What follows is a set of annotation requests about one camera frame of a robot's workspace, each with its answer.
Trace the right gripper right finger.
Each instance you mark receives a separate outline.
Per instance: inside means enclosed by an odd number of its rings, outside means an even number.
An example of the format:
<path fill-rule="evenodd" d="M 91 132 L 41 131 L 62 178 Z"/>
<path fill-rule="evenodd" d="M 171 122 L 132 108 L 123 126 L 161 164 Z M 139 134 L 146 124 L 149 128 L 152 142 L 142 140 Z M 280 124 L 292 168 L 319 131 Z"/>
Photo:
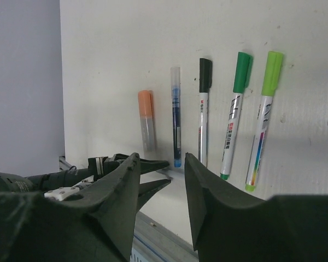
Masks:
<path fill-rule="evenodd" d="M 192 244 L 200 261 L 328 261 L 328 195 L 254 197 L 185 156 Z"/>

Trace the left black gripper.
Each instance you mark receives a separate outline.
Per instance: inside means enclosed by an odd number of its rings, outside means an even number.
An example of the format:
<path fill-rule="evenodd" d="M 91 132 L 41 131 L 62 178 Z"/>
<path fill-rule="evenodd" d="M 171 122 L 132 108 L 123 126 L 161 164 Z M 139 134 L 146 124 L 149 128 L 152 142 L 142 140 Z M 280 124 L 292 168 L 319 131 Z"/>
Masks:
<path fill-rule="evenodd" d="M 120 163 L 125 161 L 128 155 L 115 154 L 109 157 L 93 157 L 88 159 L 88 172 L 93 178 L 93 182 L 103 178 L 107 174 L 113 172 L 120 166 Z M 158 171 L 169 167 L 169 162 L 166 160 L 147 160 L 140 159 L 141 174 Z M 158 191 L 165 188 L 171 183 L 170 179 L 155 180 L 142 183 L 139 185 L 139 193 L 137 199 L 137 210 L 140 210 Z"/>

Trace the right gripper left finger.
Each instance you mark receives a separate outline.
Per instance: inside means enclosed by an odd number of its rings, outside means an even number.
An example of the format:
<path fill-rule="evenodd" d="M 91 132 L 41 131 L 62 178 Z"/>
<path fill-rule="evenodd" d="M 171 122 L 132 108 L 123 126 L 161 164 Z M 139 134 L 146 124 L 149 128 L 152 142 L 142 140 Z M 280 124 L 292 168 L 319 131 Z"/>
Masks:
<path fill-rule="evenodd" d="M 129 261 L 140 159 L 64 201 L 0 192 L 0 261 Z"/>

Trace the orange tip marker clear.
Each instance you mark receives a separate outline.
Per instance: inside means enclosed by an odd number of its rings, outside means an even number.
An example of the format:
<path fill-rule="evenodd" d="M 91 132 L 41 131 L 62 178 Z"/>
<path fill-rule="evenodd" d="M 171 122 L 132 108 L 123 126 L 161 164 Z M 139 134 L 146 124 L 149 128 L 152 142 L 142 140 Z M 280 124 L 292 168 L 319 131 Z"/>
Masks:
<path fill-rule="evenodd" d="M 141 116 L 140 127 L 144 152 L 154 152 L 156 149 L 156 142 L 153 118 Z"/>

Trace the dark blue barrel pen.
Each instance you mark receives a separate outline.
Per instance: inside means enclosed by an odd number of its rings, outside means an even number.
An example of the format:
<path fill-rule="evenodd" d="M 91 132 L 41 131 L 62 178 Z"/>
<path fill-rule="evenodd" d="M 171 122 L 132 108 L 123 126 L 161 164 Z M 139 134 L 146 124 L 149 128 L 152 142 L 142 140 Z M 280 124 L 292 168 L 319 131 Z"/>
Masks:
<path fill-rule="evenodd" d="M 172 88 L 172 123 L 174 167 L 181 167 L 181 122 L 180 122 L 180 88 Z"/>

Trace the white black end pen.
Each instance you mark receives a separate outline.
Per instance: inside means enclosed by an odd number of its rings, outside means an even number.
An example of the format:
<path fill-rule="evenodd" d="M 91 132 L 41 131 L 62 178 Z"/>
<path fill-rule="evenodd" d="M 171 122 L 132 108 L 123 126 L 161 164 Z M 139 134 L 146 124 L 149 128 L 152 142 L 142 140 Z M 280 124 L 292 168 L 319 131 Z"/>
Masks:
<path fill-rule="evenodd" d="M 198 160 L 207 166 L 208 93 L 200 93 L 200 117 L 198 129 Z"/>

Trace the white green end pen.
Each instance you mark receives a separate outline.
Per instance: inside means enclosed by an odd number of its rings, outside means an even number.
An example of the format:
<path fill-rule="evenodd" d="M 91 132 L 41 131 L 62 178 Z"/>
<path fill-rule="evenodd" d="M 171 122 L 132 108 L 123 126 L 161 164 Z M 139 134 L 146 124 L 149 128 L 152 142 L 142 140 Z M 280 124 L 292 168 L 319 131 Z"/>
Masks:
<path fill-rule="evenodd" d="M 229 119 L 227 123 L 227 131 L 225 136 L 224 151 L 222 155 L 222 164 L 220 170 L 220 177 L 223 180 L 228 180 L 231 173 L 242 100 L 243 94 L 233 94 L 229 110 Z"/>

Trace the silver green tip pen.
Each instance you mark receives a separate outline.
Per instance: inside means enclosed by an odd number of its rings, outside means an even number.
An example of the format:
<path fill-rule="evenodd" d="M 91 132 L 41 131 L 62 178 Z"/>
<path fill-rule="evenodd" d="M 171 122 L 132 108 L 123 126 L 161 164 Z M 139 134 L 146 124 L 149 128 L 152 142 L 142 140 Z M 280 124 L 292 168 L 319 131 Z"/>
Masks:
<path fill-rule="evenodd" d="M 261 96 L 259 114 L 256 122 L 256 131 L 251 148 L 248 172 L 245 179 L 245 190 L 248 192 L 253 192 L 256 188 L 262 158 L 263 144 L 265 142 L 267 128 L 270 122 L 272 102 L 272 96 Z"/>

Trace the light green pen cap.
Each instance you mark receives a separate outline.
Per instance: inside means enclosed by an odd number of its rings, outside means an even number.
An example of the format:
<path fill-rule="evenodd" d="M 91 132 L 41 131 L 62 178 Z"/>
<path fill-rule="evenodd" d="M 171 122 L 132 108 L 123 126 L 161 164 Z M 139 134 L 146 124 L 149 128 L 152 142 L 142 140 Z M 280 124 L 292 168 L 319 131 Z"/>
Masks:
<path fill-rule="evenodd" d="M 280 52 L 269 51 L 267 56 L 263 87 L 263 96 L 274 96 L 278 87 L 278 80 L 283 62 L 283 54 Z"/>

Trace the orange pen cap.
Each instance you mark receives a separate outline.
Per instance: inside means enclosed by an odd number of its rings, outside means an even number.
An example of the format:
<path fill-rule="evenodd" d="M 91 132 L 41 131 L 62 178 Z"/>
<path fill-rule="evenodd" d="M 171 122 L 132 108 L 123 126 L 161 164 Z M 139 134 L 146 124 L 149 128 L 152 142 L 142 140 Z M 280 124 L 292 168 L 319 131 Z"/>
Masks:
<path fill-rule="evenodd" d="M 138 92 L 139 114 L 141 117 L 153 117 L 153 98 L 148 90 Z"/>

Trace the clear pen cap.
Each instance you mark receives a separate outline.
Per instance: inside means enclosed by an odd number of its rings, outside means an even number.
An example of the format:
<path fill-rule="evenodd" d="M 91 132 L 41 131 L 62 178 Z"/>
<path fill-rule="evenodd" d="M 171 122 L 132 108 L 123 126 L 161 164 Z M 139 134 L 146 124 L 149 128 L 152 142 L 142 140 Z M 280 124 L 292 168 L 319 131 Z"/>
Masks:
<path fill-rule="evenodd" d="M 180 67 L 171 68 L 171 89 L 180 87 Z"/>

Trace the black pen cap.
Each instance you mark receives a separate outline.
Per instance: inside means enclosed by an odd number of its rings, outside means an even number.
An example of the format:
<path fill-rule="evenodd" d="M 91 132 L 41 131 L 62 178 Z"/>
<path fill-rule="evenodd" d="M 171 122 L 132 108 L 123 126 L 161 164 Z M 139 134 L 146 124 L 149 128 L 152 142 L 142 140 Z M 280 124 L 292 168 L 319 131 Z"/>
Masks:
<path fill-rule="evenodd" d="M 199 92 L 208 93 L 212 86 L 213 62 L 206 58 L 200 58 Z"/>

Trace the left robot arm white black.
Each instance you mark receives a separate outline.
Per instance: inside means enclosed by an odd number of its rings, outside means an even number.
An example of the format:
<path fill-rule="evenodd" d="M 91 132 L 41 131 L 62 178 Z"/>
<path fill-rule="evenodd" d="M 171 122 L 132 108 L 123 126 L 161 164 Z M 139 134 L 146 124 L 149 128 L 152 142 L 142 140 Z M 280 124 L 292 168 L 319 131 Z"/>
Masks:
<path fill-rule="evenodd" d="M 85 169 L 77 169 L 76 166 L 70 166 L 68 170 L 30 177 L 0 172 L 0 192 L 40 192 L 43 193 L 45 198 L 57 201 L 77 200 L 81 198 L 77 193 L 117 169 L 128 157 L 128 155 L 118 153 L 112 157 L 89 158 L 88 167 Z M 166 160 L 146 160 L 140 158 L 141 175 L 164 169 L 168 166 L 169 162 Z M 169 185 L 170 182 L 171 179 L 167 176 L 165 179 L 140 184 L 137 211 L 154 194 Z"/>

